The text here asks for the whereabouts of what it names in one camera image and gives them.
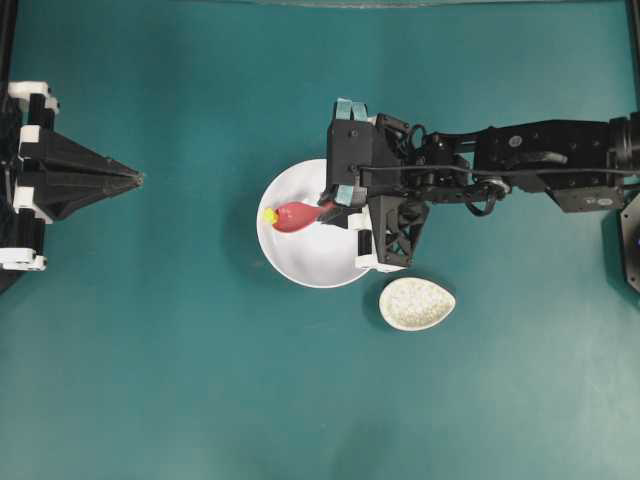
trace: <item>teal tape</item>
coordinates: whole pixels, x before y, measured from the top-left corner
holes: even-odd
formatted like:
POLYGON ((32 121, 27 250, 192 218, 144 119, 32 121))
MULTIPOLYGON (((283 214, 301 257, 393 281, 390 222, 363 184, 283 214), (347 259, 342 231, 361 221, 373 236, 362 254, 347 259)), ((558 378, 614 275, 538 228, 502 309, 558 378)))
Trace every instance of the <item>teal tape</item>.
POLYGON ((359 122, 367 121, 367 107, 364 103, 354 102, 351 104, 351 110, 353 110, 353 119, 359 122))
POLYGON ((336 102, 336 119, 351 120, 351 100, 339 98, 336 102))

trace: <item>white bowl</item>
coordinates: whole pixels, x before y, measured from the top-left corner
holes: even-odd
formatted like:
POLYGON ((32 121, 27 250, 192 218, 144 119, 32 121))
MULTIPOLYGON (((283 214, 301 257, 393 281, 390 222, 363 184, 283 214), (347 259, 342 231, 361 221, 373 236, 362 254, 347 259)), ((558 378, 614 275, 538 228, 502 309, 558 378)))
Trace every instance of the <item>white bowl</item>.
POLYGON ((314 223, 295 233, 282 233, 263 218, 287 202, 316 205, 325 189, 324 159, 298 163, 276 177, 262 195, 256 230, 264 256, 292 282, 312 288, 335 288, 354 282, 368 272, 355 267, 358 234, 333 225, 314 223))

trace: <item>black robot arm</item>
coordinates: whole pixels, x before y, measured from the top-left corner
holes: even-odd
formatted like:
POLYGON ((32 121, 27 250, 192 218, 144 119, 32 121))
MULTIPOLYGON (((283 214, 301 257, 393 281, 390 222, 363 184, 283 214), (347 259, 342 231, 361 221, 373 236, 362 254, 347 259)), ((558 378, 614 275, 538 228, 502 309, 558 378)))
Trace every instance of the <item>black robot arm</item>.
POLYGON ((356 264, 410 265, 429 204, 490 214, 514 187, 547 194, 563 211, 622 209, 638 188, 640 116, 609 122, 550 120, 469 134, 429 133, 340 99, 329 126, 321 220, 358 231, 356 264))

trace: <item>red spoon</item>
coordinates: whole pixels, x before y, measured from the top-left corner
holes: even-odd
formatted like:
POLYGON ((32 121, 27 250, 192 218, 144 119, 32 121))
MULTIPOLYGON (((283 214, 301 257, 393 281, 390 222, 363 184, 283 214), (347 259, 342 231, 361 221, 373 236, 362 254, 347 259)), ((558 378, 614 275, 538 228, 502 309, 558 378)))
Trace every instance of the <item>red spoon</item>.
POLYGON ((331 210, 335 205, 331 202, 321 207, 314 207, 302 202, 289 202, 273 210, 267 208, 264 218, 273 228, 283 233, 293 233, 302 230, 315 222, 320 215, 331 210))

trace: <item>black metal bracket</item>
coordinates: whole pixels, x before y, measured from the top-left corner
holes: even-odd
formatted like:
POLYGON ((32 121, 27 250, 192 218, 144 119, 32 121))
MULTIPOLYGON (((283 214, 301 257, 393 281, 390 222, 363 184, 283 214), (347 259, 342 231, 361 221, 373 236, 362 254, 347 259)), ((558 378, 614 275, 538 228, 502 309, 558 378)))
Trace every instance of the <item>black metal bracket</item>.
POLYGON ((619 220, 625 278, 640 293, 640 195, 620 212, 619 220))

